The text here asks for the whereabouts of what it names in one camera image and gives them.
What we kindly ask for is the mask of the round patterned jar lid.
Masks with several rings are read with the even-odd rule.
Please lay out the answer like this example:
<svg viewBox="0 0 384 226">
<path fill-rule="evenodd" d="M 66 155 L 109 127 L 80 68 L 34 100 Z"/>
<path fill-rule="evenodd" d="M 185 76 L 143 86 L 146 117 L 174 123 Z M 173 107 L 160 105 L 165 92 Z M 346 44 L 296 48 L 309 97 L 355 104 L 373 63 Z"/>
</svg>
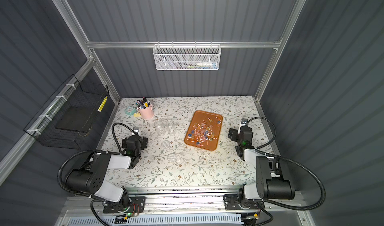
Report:
<svg viewBox="0 0 384 226">
<path fill-rule="evenodd" d="M 161 143 L 161 147 L 163 148 L 163 149 L 167 149 L 167 148 L 169 148 L 171 146 L 171 142 L 170 141 L 163 141 L 162 143 Z"/>
</svg>

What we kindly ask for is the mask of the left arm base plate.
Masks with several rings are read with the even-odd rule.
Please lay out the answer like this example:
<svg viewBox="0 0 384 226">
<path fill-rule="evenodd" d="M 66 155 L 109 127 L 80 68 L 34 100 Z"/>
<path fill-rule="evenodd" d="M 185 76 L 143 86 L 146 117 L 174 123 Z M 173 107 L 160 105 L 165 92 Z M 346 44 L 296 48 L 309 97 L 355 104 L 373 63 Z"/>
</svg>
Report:
<svg viewBox="0 0 384 226">
<path fill-rule="evenodd" d="M 107 202 L 104 206 L 104 214 L 124 214 L 124 213 L 142 213 L 146 204 L 146 197 L 130 197 L 127 202 L 121 200 L 113 203 Z"/>
</svg>

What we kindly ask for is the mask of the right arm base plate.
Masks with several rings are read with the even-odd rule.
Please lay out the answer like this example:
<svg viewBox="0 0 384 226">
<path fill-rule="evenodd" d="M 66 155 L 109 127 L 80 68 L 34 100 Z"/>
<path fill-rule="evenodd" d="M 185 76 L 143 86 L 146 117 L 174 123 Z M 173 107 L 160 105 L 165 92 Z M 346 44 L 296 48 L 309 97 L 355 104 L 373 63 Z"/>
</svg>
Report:
<svg viewBox="0 0 384 226">
<path fill-rule="evenodd" d="M 226 211 L 261 210 L 265 208 L 263 202 L 257 202 L 257 200 L 249 200 L 238 194 L 225 194 L 223 195 L 223 201 Z"/>
</svg>

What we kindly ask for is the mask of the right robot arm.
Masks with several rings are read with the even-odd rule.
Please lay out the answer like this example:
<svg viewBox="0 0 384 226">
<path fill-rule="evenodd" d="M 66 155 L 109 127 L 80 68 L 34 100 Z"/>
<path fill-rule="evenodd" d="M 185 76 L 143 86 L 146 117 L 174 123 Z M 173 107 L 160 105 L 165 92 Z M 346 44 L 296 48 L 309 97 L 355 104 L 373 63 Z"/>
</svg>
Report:
<svg viewBox="0 0 384 226">
<path fill-rule="evenodd" d="M 256 200 L 292 200 L 296 190 L 287 165 L 279 159 L 256 152 L 252 146 L 253 131 L 248 126 L 229 129 L 228 138 L 236 142 L 237 155 L 256 169 L 256 182 L 243 185 L 233 195 L 224 195 L 226 210 L 255 209 Z"/>
</svg>

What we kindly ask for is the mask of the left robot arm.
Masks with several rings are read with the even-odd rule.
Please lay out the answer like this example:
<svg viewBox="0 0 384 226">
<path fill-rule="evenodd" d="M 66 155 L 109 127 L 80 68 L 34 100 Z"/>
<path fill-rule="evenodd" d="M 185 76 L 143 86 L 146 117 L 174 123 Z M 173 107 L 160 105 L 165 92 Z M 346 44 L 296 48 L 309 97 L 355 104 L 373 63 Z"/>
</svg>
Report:
<svg viewBox="0 0 384 226">
<path fill-rule="evenodd" d="M 132 170 L 148 147 L 148 138 L 131 135 L 123 139 L 123 151 L 82 151 L 71 156 L 59 169 L 58 183 L 65 191 L 89 197 L 120 208 L 132 201 L 128 191 L 106 179 L 108 170 Z"/>
</svg>

